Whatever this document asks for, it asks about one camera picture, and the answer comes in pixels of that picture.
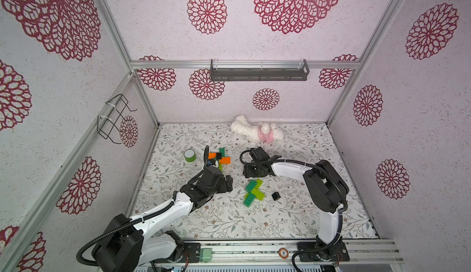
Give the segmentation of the extra dark green lego brick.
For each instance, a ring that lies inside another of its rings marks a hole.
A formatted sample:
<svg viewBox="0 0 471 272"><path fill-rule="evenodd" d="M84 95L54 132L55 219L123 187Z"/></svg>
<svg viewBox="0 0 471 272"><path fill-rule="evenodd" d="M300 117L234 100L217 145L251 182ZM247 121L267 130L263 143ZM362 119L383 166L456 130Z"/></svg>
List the extra dark green lego brick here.
<svg viewBox="0 0 471 272"><path fill-rule="evenodd" d="M256 180L251 180L249 184L245 187L245 191L251 193L252 190L256 188L258 182Z"/></svg>

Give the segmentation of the lime lego brick back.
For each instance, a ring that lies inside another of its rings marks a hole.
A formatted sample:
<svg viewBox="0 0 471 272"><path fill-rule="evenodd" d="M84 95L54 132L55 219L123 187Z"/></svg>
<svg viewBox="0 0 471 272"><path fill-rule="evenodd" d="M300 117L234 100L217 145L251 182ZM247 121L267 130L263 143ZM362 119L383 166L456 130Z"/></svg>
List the lime lego brick back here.
<svg viewBox="0 0 471 272"><path fill-rule="evenodd" d="M255 186L255 188L256 188L256 189L259 189L261 185L262 185L262 180L257 179L257 180L256 180L256 186Z"/></svg>

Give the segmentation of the dark green lego brick back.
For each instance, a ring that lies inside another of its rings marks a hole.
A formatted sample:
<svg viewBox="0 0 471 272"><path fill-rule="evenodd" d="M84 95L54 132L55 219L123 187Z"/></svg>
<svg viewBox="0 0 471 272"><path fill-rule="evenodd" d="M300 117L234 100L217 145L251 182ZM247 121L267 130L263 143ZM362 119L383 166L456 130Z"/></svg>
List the dark green lego brick back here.
<svg viewBox="0 0 471 272"><path fill-rule="evenodd" d="M249 208L255 199L256 199L255 195L253 195L252 193L247 193L244 197L244 202L243 202L244 206Z"/></svg>

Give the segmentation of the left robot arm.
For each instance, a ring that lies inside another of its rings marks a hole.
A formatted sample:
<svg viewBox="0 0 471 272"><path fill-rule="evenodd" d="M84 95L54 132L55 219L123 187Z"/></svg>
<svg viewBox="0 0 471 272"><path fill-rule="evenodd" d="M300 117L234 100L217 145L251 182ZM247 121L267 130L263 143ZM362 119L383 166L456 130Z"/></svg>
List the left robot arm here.
<svg viewBox="0 0 471 272"><path fill-rule="evenodd" d="M172 197L141 214L115 216L104 233L82 246L76 260L82 265L98 267L104 272L132 272L138 266L158 259L175 262L185 245L175 232L155 236L163 227L202 208L215 194L232 191L232 179L209 159L204 150L204 166Z"/></svg>

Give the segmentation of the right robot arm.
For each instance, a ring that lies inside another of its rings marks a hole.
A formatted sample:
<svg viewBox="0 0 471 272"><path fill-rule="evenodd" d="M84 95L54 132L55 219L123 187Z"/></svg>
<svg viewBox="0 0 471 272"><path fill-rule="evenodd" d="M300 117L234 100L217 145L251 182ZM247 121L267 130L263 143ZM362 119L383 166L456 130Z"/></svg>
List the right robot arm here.
<svg viewBox="0 0 471 272"><path fill-rule="evenodd" d="M330 162L320 160L310 164L279 155L271 157L261 147L243 151L239 160L247 178L276 176L303 182L312 202L320 210L317 248L321 251L329 249L340 241L343 214L348 210L349 187Z"/></svg>

